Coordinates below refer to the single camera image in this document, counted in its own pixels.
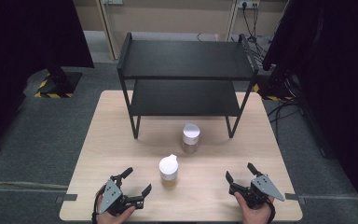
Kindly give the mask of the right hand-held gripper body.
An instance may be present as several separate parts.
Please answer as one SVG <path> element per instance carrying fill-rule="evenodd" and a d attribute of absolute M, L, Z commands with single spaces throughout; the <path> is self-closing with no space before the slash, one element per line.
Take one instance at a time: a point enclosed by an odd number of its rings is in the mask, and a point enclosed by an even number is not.
<path fill-rule="evenodd" d="M 267 175 L 254 178 L 249 187 L 244 187 L 234 182 L 232 186 L 229 186 L 228 193 L 233 195 L 235 192 L 238 192 L 246 200 L 248 207 L 251 209 L 259 209 L 268 201 L 269 196 L 281 202 L 285 201 L 283 195 Z"/>

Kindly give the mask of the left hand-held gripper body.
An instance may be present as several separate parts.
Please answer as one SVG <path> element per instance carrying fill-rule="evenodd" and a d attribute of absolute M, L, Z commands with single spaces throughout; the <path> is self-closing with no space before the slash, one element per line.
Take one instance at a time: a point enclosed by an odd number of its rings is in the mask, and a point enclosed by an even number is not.
<path fill-rule="evenodd" d="M 103 189 L 103 198 L 99 208 L 99 213 L 104 212 L 110 215 L 121 215 L 128 208 L 135 209 L 144 208 L 144 197 L 129 197 L 123 193 L 120 187 L 111 179 L 109 179 Z"/>

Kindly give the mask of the white-lidded jar yellow spice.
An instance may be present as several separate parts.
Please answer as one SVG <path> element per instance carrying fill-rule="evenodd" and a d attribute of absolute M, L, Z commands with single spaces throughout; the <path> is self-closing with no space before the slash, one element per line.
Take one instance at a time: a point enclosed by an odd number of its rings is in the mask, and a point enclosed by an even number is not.
<path fill-rule="evenodd" d="M 158 168 L 163 186 L 166 188 L 173 187 L 177 182 L 179 171 L 177 156 L 171 154 L 170 156 L 162 158 Z"/>

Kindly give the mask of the white-lidded jar brown spice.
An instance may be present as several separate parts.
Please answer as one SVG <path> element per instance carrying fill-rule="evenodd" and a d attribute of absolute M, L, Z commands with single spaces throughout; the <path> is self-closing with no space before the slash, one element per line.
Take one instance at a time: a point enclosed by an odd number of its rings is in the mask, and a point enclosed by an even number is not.
<path fill-rule="evenodd" d="M 186 123 L 182 132 L 182 148 L 186 154 L 193 154 L 198 149 L 200 128 L 193 123 Z"/>

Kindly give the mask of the black two-tier metal shelf rack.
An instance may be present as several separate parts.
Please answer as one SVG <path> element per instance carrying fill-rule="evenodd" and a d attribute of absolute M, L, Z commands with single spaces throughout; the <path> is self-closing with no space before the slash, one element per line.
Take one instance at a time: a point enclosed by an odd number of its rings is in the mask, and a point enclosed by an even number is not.
<path fill-rule="evenodd" d="M 226 119 L 232 137 L 258 74 L 248 40 L 135 40 L 127 34 L 117 72 L 137 137 L 143 116 Z"/>

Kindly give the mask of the person's left hand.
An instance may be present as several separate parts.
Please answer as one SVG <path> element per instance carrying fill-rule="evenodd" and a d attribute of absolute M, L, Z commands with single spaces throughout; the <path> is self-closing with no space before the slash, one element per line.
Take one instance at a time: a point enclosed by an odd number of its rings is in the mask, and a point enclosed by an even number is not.
<path fill-rule="evenodd" d="M 108 212 L 104 212 L 96 215 L 97 224 L 123 224 L 136 210 L 134 206 L 126 209 L 120 215 L 112 216 Z"/>

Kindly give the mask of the person's right hand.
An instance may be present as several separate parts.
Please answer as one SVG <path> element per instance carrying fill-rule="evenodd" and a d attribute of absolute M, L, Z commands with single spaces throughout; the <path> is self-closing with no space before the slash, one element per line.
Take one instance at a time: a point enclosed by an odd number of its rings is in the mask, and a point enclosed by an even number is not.
<path fill-rule="evenodd" d="M 238 193 L 234 193 L 242 212 L 242 224 L 268 224 L 271 216 L 271 209 L 265 203 L 259 209 L 251 209 L 248 207 L 246 200 Z"/>

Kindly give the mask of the grey tape strip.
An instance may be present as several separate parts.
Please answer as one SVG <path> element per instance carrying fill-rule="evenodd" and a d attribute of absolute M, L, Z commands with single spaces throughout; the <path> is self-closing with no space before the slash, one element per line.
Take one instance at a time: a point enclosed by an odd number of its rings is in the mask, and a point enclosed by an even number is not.
<path fill-rule="evenodd" d="M 76 201 L 77 199 L 77 194 L 65 194 L 63 196 L 59 196 L 56 198 L 55 203 L 62 203 L 65 201 Z"/>
<path fill-rule="evenodd" d="M 306 203 L 305 198 L 300 197 L 299 195 L 297 195 L 295 193 L 284 193 L 284 197 L 286 200 L 298 201 L 300 204 Z"/>

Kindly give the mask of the black stand base hazard tape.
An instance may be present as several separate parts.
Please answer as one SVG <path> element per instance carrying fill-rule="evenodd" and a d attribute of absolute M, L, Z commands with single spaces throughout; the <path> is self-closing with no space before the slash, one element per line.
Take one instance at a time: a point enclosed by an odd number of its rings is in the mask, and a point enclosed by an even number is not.
<path fill-rule="evenodd" d="M 266 100 L 289 101 L 294 98 L 294 95 L 281 82 L 274 82 L 269 75 L 258 75 L 254 89 Z"/>
<path fill-rule="evenodd" d="M 52 75 L 48 74 L 39 85 L 35 97 L 55 99 L 71 98 L 82 74 L 80 72 L 66 72 L 65 74 L 67 83 L 62 85 L 56 84 L 52 79 Z"/>

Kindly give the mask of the black curtain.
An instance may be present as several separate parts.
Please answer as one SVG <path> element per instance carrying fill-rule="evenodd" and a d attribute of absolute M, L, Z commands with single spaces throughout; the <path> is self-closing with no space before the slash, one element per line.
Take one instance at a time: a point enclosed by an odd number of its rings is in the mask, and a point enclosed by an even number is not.
<path fill-rule="evenodd" d="M 0 135 L 31 75 L 70 88 L 64 66 L 93 66 L 74 1 L 0 0 Z"/>
<path fill-rule="evenodd" d="M 324 155 L 358 193 L 358 0 L 288 0 L 263 67 L 272 89 L 297 77 Z"/>

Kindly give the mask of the white partition post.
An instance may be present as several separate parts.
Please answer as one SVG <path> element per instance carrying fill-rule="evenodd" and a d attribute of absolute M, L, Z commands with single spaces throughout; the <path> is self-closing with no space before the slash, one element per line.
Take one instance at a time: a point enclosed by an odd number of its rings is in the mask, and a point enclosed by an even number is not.
<path fill-rule="evenodd" d="M 115 46 L 115 38 L 111 31 L 110 18 L 106 11 L 109 0 L 96 0 L 97 8 L 99 10 L 100 19 L 102 22 L 103 31 L 106 37 L 108 49 L 110 52 L 110 57 L 112 60 L 117 59 L 117 48 Z"/>
<path fill-rule="evenodd" d="M 227 21 L 226 41 L 229 41 L 233 35 L 235 22 L 238 14 L 240 0 L 230 0 L 230 11 Z"/>

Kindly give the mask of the white wall socket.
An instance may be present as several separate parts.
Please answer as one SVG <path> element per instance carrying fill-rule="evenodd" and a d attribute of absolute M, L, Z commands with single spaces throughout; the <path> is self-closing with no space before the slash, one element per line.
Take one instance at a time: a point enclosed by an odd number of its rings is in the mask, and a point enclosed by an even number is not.
<path fill-rule="evenodd" d="M 238 8 L 242 9 L 257 9 L 259 7 L 260 0 L 240 0 Z"/>

